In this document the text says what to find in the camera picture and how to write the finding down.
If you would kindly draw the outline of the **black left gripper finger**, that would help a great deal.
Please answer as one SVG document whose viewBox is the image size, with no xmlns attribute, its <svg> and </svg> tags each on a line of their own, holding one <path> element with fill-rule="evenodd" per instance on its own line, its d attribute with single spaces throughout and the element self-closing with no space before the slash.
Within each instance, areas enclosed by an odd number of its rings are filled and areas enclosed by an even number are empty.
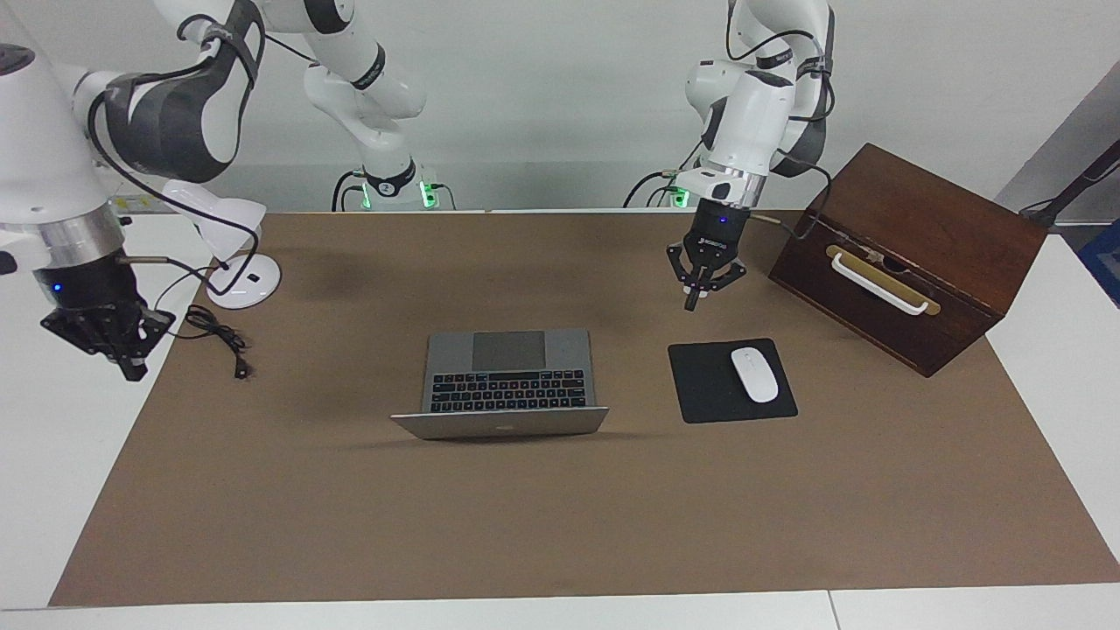
<svg viewBox="0 0 1120 630">
<path fill-rule="evenodd" d="M 724 260 L 724 266 L 703 266 L 700 270 L 700 291 L 722 291 L 729 284 L 736 282 L 746 274 L 746 267 L 738 256 L 732 260 Z"/>
<path fill-rule="evenodd" d="M 682 284 L 684 289 L 684 311 L 694 312 L 697 303 L 699 303 L 699 300 L 703 297 L 703 291 L 701 291 L 700 287 L 697 286 L 696 274 L 687 271 L 683 263 L 683 252 L 684 245 L 668 245 L 668 261 L 673 272 L 675 272 L 676 280 Z"/>
</svg>

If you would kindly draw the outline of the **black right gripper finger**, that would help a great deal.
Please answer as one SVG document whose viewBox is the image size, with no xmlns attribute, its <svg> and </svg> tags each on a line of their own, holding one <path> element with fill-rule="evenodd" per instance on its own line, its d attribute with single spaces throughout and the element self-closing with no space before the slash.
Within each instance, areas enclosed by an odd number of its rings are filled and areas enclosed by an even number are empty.
<svg viewBox="0 0 1120 630">
<path fill-rule="evenodd" d="M 105 315 L 47 315 L 40 326 L 88 355 L 113 356 L 113 323 Z"/>
<path fill-rule="evenodd" d="M 144 360 L 175 322 L 172 312 L 128 312 L 109 319 L 109 358 L 127 382 L 140 382 L 148 374 Z"/>
</svg>

